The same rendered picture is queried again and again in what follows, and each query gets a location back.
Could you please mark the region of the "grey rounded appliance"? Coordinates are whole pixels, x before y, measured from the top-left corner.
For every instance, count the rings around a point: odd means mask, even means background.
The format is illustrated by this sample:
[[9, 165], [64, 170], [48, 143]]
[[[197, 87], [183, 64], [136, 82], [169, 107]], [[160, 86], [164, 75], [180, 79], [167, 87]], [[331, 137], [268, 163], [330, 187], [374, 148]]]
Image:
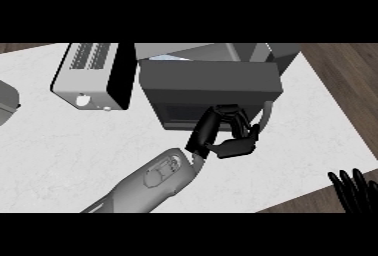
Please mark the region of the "grey rounded appliance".
[[18, 90], [0, 80], [0, 126], [21, 107]]

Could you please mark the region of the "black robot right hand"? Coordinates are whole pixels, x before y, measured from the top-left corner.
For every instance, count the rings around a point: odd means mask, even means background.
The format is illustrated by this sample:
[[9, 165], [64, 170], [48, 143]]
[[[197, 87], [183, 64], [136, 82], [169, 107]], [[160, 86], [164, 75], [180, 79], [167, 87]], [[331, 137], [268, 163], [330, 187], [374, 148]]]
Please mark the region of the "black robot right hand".
[[334, 184], [338, 200], [347, 213], [378, 214], [378, 183], [367, 181], [358, 168], [353, 169], [353, 176], [344, 170], [340, 175], [328, 173]]

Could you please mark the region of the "white and black toaster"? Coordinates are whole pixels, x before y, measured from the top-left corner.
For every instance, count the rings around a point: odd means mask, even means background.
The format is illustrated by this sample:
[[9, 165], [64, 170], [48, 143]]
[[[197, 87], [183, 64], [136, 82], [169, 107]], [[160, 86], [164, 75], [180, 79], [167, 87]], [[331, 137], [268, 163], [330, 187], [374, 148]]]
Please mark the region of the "white and black toaster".
[[70, 43], [51, 91], [80, 110], [127, 110], [136, 66], [126, 43]]

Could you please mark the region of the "grey microwave body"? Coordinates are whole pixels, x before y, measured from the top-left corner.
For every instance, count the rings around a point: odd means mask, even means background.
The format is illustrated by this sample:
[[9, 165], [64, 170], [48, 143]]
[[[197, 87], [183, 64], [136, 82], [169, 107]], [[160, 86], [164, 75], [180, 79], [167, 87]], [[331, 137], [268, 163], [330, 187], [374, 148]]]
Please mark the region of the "grey microwave body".
[[136, 43], [136, 59], [268, 62], [284, 74], [296, 59], [299, 43]]

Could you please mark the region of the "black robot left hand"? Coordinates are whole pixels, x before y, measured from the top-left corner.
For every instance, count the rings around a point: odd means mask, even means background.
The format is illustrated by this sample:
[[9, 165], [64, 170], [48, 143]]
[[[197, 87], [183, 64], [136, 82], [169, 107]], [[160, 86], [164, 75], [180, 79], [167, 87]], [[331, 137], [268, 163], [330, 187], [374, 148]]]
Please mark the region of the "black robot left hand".
[[[231, 125], [234, 138], [216, 145], [222, 123]], [[220, 159], [245, 156], [256, 150], [259, 134], [260, 124], [250, 124], [245, 110], [237, 104], [216, 105], [201, 116], [185, 149], [203, 158], [211, 152]]]

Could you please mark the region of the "dark grey microwave door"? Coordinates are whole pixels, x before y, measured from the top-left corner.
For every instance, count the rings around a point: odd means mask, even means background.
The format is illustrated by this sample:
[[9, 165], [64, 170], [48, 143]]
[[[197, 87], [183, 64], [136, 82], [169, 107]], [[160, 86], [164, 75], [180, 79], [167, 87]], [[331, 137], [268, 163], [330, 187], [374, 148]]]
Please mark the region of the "dark grey microwave door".
[[262, 62], [142, 60], [139, 83], [166, 130], [192, 131], [214, 105], [238, 104], [253, 121], [284, 93], [278, 65]]

